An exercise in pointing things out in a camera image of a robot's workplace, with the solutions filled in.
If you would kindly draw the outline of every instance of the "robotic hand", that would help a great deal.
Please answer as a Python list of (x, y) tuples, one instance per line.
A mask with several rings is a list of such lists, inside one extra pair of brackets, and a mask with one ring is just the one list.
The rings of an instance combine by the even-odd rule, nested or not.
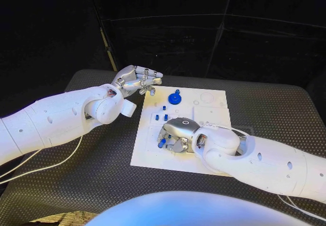
[(47, 97), (0, 119), (0, 165), (31, 151), (73, 141), (110, 124), (120, 113), (132, 117), (136, 105), (125, 98), (139, 89), (154, 96), (152, 85), (162, 84), (162, 77), (152, 69), (130, 65), (112, 84)]
[[(193, 147), (211, 171), (229, 173), (262, 190), (326, 203), (326, 159), (243, 134), (239, 137), (233, 128), (211, 123), (201, 127), (191, 119), (177, 118), (164, 125), (158, 142), (161, 148), (178, 153)], [(177, 143), (167, 145), (168, 139)]]

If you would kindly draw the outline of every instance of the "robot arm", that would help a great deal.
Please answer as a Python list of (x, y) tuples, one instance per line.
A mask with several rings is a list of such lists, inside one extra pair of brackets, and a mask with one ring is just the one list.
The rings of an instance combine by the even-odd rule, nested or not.
[[(164, 125), (158, 141), (162, 143), (169, 135), (175, 140), (188, 139), (197, 157), (216, 173), (229, 173), (268, 192), (326, 203), (325, 158), (278, 141), (250, 135), (239, 137), (216, 124), (201, 127), (187, 118), (172, 119)], [(185, 147), (188, 145), (182, 148), (178, 143), (164, 145), (175, 152), (187, 150)]]
[(31, 151), (73, 141), (110, 124), (120, 113), (132, 117), (136, 105), (125, 98), (138, 89), (155, 94), (152, 84), (161, 84), (162, 77), (162, 73), (130, 65), (113, 84), (48, 97), (0, 119), (0, 165)]

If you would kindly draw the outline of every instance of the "table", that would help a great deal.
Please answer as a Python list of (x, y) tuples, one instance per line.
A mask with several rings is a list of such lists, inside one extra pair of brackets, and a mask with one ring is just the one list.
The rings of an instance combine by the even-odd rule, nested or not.
[[(115, 76), (112, 71), (81, 70), (67, 91), (112, 83)], [(165, 76), (164, 85), (226, 90), (236, 128), (253, 128), (256, 136), (326, 157), (326, 128), (301, 87), (177, 76)], [(76, 155), (60, 167), (11, 182), (0, 199), (0, 225), (19, 225), (79, 210), (100, 213), (136, 196), (175, 190), (237, 197), (322, 225), (321, 220), (285, 205), (275, 194), (234, 178), (130, 166), (143, 99), (139, 93), (129, 97), (138, 105), (133, 117), (120, 115), (110, 125), (96, 128), (84, 136)], [(18, 169), (17, 175), (61, 162), (79, 141), (44, 150)], [(304, 209), (326, 217), (325, 204), (304, 198), (293, 200)]]

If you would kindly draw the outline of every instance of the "hole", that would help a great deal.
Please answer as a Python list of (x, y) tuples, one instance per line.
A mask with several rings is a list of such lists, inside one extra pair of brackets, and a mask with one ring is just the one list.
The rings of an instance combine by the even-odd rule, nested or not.
[(289, 169), (293, 168), (292, 162), (288, 163), (288, 167), (289, 167)]
[(48, 117), (48, 122), (50, 122), (50, 123), (53, 123), (53, 122), (54, 122), (51, 117)]
[(262, 161), (262, 159), (263, 159), (262, 153), (259, 153), (257, 157), (259, 157), (259, 159)]
[(77, 115), (77, 109), (76, 109), (76, 108), (73, 108), (71, 110), (73, 110), (74, 115)]

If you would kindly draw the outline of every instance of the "gray textured mat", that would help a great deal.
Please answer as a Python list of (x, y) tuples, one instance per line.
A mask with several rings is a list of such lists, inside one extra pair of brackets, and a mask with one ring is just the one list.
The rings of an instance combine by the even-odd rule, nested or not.
[[(115, 75), (109, 71), (83, 70), (67, 91), (110, 83)], [(253, 128), (256, 136), (326, 157), (326, 128), (301, 87), (175, 76), (165, 76), (164, 85), (226, 90), (236, 127)], [(19, 225), (77, 210), (100, 213), (136, 196), (172, 190), (224, 194), (269, 206), (314, 225), (324, 225), (321, 220), (286, 206), (275, 194), (234, 178), (130, 166), (143, 98), (138, 93), (129, 97), (138, 104), (133, 117), (122, 115), (110, 125), (96, 128), (84, 136), (68, 162), (11, 182), (0, 199), (0, 225)], [(79, 139), (44, 150), (17, 175), (61, 162), (77, 143)], [(326, 217), (325, 204), (302, 198), (295, 198), (295, 202)]]

